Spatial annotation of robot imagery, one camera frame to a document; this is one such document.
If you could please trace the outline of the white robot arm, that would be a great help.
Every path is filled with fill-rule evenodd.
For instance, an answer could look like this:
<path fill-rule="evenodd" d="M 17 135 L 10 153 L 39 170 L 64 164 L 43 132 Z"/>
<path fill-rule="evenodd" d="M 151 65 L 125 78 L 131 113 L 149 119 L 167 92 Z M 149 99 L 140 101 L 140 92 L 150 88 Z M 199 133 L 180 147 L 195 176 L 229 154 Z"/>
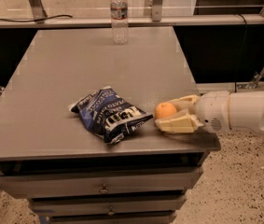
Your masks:
<path fill-rule="evenodd" d="M 161 117 L 164 103 L 155 109 L 155 124 L 166 133 L 208 133 L 250 130 L 264 136 L 264 91 L 210 91 L 167 102 L 174 112 Z"/>

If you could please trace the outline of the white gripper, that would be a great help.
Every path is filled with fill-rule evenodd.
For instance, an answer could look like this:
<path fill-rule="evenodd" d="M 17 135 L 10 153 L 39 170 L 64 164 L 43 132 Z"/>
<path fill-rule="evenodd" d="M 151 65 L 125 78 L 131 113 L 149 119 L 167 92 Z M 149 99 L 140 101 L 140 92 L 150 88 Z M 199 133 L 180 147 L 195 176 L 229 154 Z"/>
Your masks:
<path fill-rule="evenodd" d="M 178 112 L 155 124 L 166 133 L 194 133 L 202 125 L 209 133 L 228 132 L 229 98 L 228 91 L 210 91 L 201 98 L 192 94 L 170 100 Z"/>

